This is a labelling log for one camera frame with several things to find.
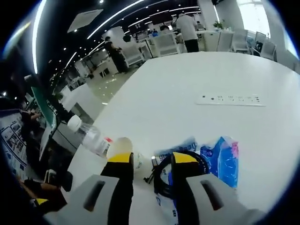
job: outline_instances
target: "electrical socket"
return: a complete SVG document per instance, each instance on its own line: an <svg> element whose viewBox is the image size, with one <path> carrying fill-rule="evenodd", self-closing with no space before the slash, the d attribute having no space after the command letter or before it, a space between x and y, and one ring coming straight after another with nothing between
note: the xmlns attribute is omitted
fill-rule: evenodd
<svg viewBox="0 0 300 225"><path fill-rule="evenodd" d="M197 105L246 105L265 106L262 98L258 95L223 95L201 94L196 102Z"/></svg>

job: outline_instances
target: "poster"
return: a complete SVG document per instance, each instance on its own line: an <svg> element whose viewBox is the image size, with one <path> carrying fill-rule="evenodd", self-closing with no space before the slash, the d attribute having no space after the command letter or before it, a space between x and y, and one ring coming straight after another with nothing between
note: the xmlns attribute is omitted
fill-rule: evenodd
<svg viewBox="0 0 300 225"><path fill-rule="evenodd" d="M21 118L18 110L0 111L0 142L12 173L25 180L27 158L26 143L21 137Z"/></svg>

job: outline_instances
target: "black ceiling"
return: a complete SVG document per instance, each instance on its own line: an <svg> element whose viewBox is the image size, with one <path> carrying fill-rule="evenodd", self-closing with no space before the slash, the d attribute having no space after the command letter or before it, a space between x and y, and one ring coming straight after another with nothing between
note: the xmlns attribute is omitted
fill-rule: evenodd
<svg viewBox="0 0 300 225"><path fill-rule="evenodd" d="M99 0L48 0L42 13L37 34L37 66L39 76L41 76L43 80L49 80L53 74L61 71L66 66L75 52L77 52L77 54L73 60L83 58L85 54L88 54L91 49L95 48L98 43L102 41L101 36L104 31L110 27L122 26L124 31L127 31L130 24L156 13L157 10L164 11L197 6L197 0L168 0L165 2L161 2L162 0L145 0L113 18L87 40L89 34L103 21L136 1L137 0L104 0L104 3L100 4ZM98 15L90 25L78 29L77 32L67 33L68 28L78 13L101 8L103 12ZM195 11L195 9L187 9L186 12L188 11ZM31 21L34 21L36 9L31 14L33 15ZM33 22L18 44L23 56L27 58L24 76L34 73L31 47L32 27Z"/></svg>

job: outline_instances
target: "bottle cap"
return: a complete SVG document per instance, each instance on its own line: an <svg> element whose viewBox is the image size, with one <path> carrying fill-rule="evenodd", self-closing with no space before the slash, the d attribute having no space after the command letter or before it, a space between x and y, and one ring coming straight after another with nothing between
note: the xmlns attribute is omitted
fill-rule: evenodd
<svg viewBox="0 0 300 225"><path fill-rule="evenodd" d="M67 127L70 128L75 133L78 131L82 123L83 121L79 118L79 116L74 115L67 123Z"/></svg>

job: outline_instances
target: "floor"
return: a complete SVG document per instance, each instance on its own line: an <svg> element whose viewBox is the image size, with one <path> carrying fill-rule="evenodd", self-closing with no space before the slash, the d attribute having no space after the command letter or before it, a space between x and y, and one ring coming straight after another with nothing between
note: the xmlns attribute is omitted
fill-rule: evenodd
<svg viewBox="0 0 300 225"><path fill-rule="evenodd" d="M95 76L93 79L87 81L87 84L94 95L101 100L101 103L107 105L137 69L138 68L130 68L127 73L108 74L104 78L100 75Z"/></svg>

